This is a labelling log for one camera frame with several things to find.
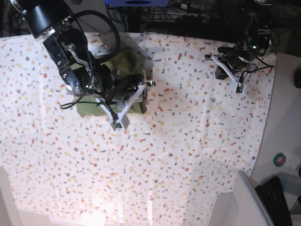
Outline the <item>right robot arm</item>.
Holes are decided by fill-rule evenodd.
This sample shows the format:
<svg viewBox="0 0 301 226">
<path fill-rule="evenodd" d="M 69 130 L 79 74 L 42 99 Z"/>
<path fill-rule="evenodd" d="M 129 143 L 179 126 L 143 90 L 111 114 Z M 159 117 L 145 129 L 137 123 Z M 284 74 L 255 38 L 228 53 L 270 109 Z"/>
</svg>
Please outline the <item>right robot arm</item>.
<svg viewBox="0 0 301 226">
<path fill-rule="evenodd" d="M 12 6 L 27 23 L 35 39 L 43 38 L 43 45 L 59 70 L 67 89 L 77 100 L 61 106 L 68 109 L 82 103 L 82 98 L 95 95 L 96 105 L 102 105 L 111 115 L 111 105 L 120 110 L 135 102 L 143 101 L 148 86 L 142 74 L 112 75 L 105 62 L 113 59 L 120 49 L 121 39 L 113 22 L 95 10 L 74 14 L 63 0 L 13 0 Z M 115 44 L 109 54 L 99 58 L 88 49 L 88 40 L 82 27 L 75 28 L 83 16 L 93 15 L 102 19 L 111 29 Z"/>
</svg>

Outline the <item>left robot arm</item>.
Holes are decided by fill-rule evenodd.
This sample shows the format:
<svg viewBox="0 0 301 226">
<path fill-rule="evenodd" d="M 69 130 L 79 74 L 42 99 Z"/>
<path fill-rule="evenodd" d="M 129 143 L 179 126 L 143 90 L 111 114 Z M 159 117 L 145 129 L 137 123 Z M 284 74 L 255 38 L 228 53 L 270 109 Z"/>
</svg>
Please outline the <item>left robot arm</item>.
<svg viewBox="0 0 301 226">
<path fill-rule="evenodd" d="M 261 61 L 270 45 L 270 25 L 272 20 L 271 4 L 257 0 L 246 0 L 241 9 L 243 17 L 243 33 L 236 45 L 219 47 L 220 60 L 233 75 L 244 74 L 249 68 L 251 73 L 259 68 L 251 69 L 254 60 Z"/>
</svg>

